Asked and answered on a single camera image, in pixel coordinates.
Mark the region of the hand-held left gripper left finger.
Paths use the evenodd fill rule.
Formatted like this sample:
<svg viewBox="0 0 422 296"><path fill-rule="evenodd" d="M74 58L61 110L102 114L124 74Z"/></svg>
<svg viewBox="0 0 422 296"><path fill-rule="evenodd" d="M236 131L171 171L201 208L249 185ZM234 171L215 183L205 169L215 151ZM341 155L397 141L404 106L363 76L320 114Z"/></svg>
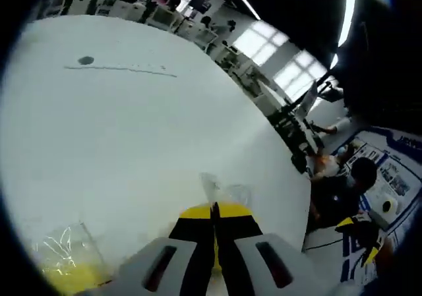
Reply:
<svg viewBox="0 0 422 296"><path fill-rule="evenodd" d="M159 237L119 270L118 295L205 295L214 266L211 208L181 213L167 237Z"/></svg>

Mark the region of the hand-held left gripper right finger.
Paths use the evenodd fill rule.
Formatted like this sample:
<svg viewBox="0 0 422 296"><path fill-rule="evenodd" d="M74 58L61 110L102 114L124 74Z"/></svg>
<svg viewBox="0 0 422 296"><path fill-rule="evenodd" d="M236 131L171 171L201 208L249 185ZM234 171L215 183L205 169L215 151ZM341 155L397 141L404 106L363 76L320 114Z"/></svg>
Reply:
<svg viewBox="0 0 422 296"><path fill-rule="evenodd" d="M212 222L229 295L326 295L311 261L275 233L263 233L248 208L217 202Z"/></svg>

